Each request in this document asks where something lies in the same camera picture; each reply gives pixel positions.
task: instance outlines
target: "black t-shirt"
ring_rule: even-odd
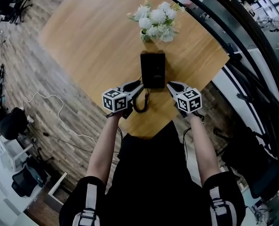
[[[27,126],[27,118],[24,111],[14,108],[11,113],[5,115],[0,109],[0,134],[7,140],[15,140],[19,133],[23,133]]]
[[[233,174],[210,177],[203,188],[191,180],[183,145],[169,123],[150,141],[127,135],[112,186],[95,177],[82,178],[60,212],[60,226],[72,226],[85,209],[87,184],[97,185],[96,214],[101,225],[211,225],[209,190],[218,187],[234,205],[237,225],[245,216],[243,197]]]

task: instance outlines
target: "wooden table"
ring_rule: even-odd
[[[171,0],[148,0],[152,8]],[[87,95],[102,108],[102,93],[141,76],[143,50],[166,53],[166,81],[202,90],[228,60],[218,42],[188,13],[179,13],[173,42],[140,40],[127,19],[144,0],[65,0],[44,27],[40,42]],[[137,100],[143,106],[144,94]],[[168,89],[150,90],[149,108],[120,125],[131,135],[152,137],[178,115]]]

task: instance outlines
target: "black box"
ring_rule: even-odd
[[[156,89],[165,86],[166,56],[160,50],[157,53],[143,51],[140,55],[141,74],[145,88]]]

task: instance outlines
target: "wooden floor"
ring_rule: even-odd
[[[78,134],[86,134],[97,140],[106,122],[104,113],[71,81],[37,40],[44,25],[62,1],[31,0],[33,6],[27,9],[24,23],[17,26],[0,23],[0,31],[2,31],[0,65],[5,65],[4,106],[9,110],[21,106],[24,97],[31,99],[38,91],[45,96],[56,94],[65,103],[61,118],[67,126]],[[2,38],[6,39],[5,43],[1,43]],[[219,152],[226,146],[226,142],[215,137],[212,130],[218,127],[225,135],[232,136],[233,111],[212,84],[207,85],[202,95],[201,113],[205,115],[205,126],[216,151]],[[89,138],[75,136],[64,127],[57,118],[61,106],[61,102],[54,97],[46,100],[37,96],[31,103],[24,101],[26,113],[35,119],[35,128],[69,141],[82,149],[53,137],[45,137],[41,132],[30,127],[31,133],[38,139],[37,145],[42,148],[44,158],[53,156],[54,160],[50,162],[53,168],[60,173],[65,171],[68,173],[64,183],[72,190],[78,180],[85,175],[90,152],[95,144]],[[190,125],[181,118],[176,118],[174,123],[182,139],[183,131]],[[193,180],[199,183],[191,132],[187,134],[186,142],[188,167]],[[115,151],[118,151],[119,147],[120,136],[117,134]],[[115,163],[111,168],[108,187],[112,182]],[[28,209],[27,214],[41,226],[58,225],[57,213],[48,209],[43,200],[35,202]]]

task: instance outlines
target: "backpack strap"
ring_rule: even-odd
[[[223,201],[220,197],[219,187],[210,189],[212,205],[210,215],[212,226],[237,226],[237,213],[230,201]]]
[[[96,215],[96,196],[97,186],[88,183],[86,208],[74,217],[72,226],[100,226],[100,219]]]

